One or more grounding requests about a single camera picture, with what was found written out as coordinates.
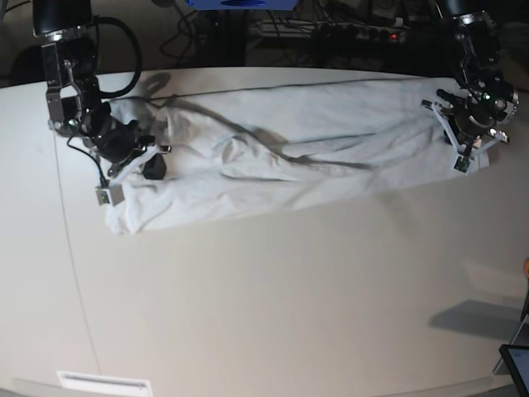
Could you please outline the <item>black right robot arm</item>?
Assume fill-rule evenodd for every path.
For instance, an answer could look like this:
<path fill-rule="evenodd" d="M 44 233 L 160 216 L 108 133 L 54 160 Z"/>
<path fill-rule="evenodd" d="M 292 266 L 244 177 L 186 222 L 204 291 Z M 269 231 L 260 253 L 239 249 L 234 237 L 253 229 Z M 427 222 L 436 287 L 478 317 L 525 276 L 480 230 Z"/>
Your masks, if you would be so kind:
<path fill-rule="evenodd" d="M 50 128 L 68 140 L 82 140 L 83 153 L 94 162 L 110 163 L 108 173 L 99 175 L 103 184 L 140 158 L 146 160 L 143 177 L 162 180 L 167 171 L 163 155 L 170 148 L 156 149 L 155 137 L 142 132 L 138 121 L 124 124 L 111 114 L 111 100 L 132 91 L 141 76 L 142 53 L 132 29 L 115 17 L 93 15 L 89 1 L 34 1 L 32 17 L 35 36 L 45 38 L 41 56 Z M 113 92 L 99 86 L 98 39 L 88 34 L 89 28 L 101 25 L 120 29 L 135 59 L 131 82 Z M 149 149 L 155 153 L 149 155 Z"/>

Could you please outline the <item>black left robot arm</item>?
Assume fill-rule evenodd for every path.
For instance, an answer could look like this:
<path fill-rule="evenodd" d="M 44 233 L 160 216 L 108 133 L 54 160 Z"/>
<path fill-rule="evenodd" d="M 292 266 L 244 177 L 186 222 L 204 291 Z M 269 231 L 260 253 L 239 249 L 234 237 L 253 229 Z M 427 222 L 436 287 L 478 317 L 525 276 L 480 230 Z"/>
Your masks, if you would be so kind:
<path fill-rule="evenodd" d="M 438 89 L 437 97 L 448 105 L 424 100 L 422 106 L 439 117 L 457 155 L 473 158 L 498 142 L 509 142 L 501 126 L 516 114 L 519 93 L 500 70 L 500 43 L 487 12 L 488 1 L 431 1 L 430 5 L 451 34 L 455 52 L 451 68 L 466 96 Z"/>

